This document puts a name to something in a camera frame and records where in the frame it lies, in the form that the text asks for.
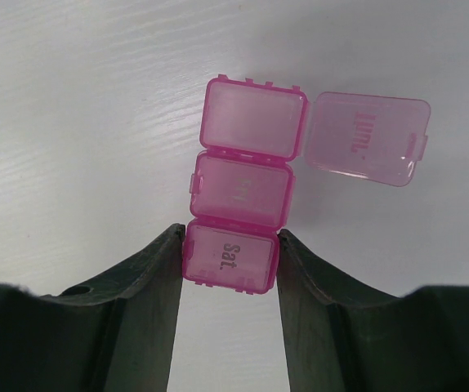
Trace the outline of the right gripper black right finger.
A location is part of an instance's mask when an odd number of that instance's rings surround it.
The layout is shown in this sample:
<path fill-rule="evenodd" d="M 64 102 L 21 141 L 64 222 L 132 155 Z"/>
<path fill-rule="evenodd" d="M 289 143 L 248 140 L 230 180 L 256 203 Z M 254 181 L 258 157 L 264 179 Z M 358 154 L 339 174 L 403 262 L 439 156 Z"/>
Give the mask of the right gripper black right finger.
<path fill-rule="evenodd" d="M 469 391 L 469 286 L 397 297 L 279 233 L 277 276 L 293 391 Z"/>

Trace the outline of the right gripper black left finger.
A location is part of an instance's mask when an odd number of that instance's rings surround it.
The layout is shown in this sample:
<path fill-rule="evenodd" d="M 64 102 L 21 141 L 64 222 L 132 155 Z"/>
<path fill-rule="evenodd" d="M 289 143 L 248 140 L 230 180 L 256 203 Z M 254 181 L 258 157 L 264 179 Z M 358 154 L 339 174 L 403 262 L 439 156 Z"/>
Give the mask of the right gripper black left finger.
<path fill-rule="evenodd" d="M 0 391 L 164 391 L 181 299 L 185 228 L 64 290 L 0 283 Z"/>

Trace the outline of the pink weekly pill organizer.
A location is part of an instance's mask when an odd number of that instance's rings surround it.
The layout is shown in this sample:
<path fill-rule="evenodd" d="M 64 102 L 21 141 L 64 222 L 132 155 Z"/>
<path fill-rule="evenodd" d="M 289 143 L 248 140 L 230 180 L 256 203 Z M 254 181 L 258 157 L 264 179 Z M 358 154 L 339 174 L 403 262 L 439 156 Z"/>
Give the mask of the pink weekly pill organizer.
<path fill-rule="evenodd" d="M 422 159 L 430 116 L 424 100 L 330 91 L 309 100 L 297 86 L 213 78 L 190 178 L 183 276 L 268 292 L 293 200 L 291 162 L 401 187 Z"/>

